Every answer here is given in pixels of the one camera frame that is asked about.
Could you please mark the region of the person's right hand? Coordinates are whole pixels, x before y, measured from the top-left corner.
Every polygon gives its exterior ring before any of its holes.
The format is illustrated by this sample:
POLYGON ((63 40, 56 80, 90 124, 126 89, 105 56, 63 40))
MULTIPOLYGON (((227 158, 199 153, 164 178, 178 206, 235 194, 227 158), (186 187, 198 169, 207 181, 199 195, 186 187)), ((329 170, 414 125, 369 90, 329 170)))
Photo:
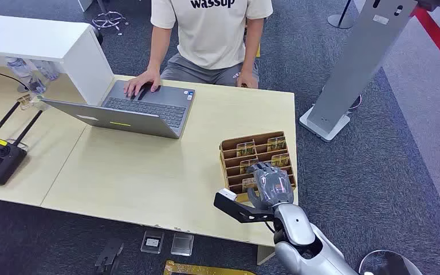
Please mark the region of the person's right hand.
POLYGON ((142 93, 141 89, 144 85, 151 84, 150 91, 155 92, 160 86, 159 69, 148 68, 145 72, 132 78, 124 85, 124 94, 127 97, 137 96, 142 93))

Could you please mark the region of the person's left hand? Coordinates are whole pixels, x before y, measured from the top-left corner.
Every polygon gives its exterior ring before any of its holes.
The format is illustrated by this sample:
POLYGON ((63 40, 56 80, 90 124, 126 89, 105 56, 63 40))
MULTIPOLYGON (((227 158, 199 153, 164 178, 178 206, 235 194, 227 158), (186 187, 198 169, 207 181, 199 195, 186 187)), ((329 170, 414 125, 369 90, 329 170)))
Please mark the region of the person's left hand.
POLYGON ((258 89, 258 77, 251 70, 241 70, 237 77, 237 87, 258 89))

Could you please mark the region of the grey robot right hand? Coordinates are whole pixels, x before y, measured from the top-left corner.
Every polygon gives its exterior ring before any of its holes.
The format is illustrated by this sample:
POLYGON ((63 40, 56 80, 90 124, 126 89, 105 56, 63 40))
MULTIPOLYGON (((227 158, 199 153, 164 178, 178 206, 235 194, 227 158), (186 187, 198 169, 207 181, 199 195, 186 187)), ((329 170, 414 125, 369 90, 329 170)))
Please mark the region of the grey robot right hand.
POLYGON ((259 162, 246 170, 252 173, 258 189, 247 189, 249 201, 257 209, 269 210, 281 203, 293 203, 294 192, 285 170, 272 166, 270 163, 259 162))

